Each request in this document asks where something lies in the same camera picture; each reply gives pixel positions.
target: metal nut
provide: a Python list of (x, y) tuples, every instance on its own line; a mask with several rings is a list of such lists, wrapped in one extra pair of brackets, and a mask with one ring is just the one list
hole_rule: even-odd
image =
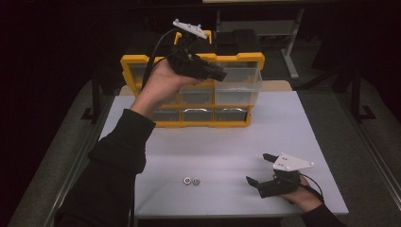
[(201, 180), (199, 180), (198, 178), (194, 178), (194, 180), (192, 181), (192, 183), (194, 185), (199, 185), (201, 183)]
[(191, 179), (186, 177), (183, 179), (183, 183), (185, 183), (186, 185), (190, 185), (191, 184)]

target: hand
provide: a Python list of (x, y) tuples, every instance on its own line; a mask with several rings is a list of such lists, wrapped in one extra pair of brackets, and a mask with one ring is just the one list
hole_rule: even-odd
[[(309, 185), (304, 176), (301, 175), (300, 179), (301, 184)], [(280, 197), (291, 201), (303, 212), (311, 211), (322, 205), (322, 202), (315, 195), (300, 186), (297, 188), (296, 191), (286, 195), (281, 195)]]
[(153, 112), (174, 96), (184, 85), (199, 84), (201, 80), (176, 74), (166, 59), (157, 63), (144, 90), (130, 109), (151, 118)]

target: black sleeve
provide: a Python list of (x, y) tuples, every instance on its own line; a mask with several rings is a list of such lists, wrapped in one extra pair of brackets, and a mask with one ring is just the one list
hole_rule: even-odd
[(154, 122), (124, 110), (115, 129), (96, 143), (90, 163), (55, 216), (56, 226), (127, 226), (135, 176), (144, 170)]
[(324, 204), (302, 214), (302, 219), (307, 227), (346, 227)]

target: white table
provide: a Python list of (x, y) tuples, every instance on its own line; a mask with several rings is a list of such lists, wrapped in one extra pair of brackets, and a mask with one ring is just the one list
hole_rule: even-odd
[[(115, 98), (100, 137), (114, 128), (133, 99)], [(281, 198), (261, 199), (245, 179), (271, 181), (272, 163), (262, 154), (281, 152), (313, 161), (315, 167), (303, 173), (318, 182), (333, 213), (348, 213), (296, 92), (262, 92), (247, 128), (156, 128), (147, 143), (145, 171), (136, 180), (135, 215), (250, 218), (298, 214), (295, 206)], [(185, 177), (199, 178), (200, 185), (185, 185)]]

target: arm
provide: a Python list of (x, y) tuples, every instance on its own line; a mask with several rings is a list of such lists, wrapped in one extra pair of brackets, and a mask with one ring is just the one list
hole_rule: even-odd
[(115, 129), (89, 153), (90, 163), (68, 192), (55, 225), (127, 226), (135, 176), (145, 167), (145, 144), (155, 126), (149, 118), (182, 86), (199, 82), (175, 74), (166, 60), (159, 62)]
[[(301, 184), (308, 185), (307, 180), (301, 176)], [(302, 219), (307, 227), (344, 227), (336, 216), (311, 192), (302, 187), (292, 193), (281, 195), (282, 198), (294, 203), (302, 212)]]

